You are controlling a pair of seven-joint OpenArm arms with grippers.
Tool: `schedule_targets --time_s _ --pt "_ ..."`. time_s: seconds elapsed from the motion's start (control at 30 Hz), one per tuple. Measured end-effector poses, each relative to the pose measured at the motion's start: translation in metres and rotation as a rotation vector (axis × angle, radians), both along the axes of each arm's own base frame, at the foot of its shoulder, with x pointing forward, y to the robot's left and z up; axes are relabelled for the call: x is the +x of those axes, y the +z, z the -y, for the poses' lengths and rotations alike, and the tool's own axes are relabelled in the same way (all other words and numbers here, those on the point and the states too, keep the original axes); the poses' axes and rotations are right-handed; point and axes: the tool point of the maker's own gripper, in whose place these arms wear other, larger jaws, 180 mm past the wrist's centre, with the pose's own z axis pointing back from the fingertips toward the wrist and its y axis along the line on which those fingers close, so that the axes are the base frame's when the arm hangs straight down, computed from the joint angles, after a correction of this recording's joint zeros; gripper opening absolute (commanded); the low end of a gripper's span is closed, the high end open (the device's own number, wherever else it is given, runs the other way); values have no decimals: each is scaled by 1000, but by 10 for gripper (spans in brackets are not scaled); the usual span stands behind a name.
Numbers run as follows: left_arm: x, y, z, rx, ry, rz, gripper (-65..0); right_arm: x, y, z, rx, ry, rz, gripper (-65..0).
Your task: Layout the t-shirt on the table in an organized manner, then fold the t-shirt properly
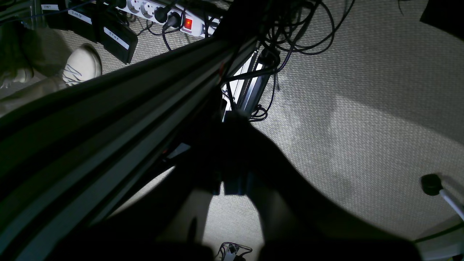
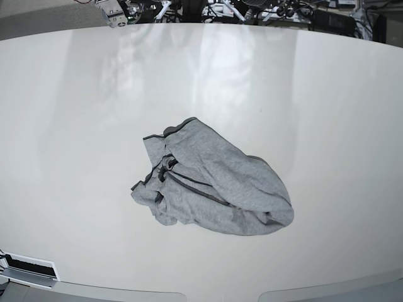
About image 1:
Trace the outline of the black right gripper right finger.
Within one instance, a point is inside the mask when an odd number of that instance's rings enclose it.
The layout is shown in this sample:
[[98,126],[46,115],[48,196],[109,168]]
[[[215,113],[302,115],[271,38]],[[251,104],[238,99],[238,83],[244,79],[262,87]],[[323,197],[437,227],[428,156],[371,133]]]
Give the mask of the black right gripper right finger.
[[249,172],[245,194],[260,215],[259,261],[412,261],[413,244],[320,193],[248,120],[223,125],[228,162]]

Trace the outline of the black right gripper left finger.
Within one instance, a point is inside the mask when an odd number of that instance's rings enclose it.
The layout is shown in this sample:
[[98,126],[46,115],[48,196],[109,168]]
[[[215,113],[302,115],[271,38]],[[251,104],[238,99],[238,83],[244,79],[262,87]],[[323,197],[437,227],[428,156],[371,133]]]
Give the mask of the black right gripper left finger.
[[213,153],[192,149],[153,190],[92,227],[98,254],[109,260],[212,261],[202,245],[213,191]]

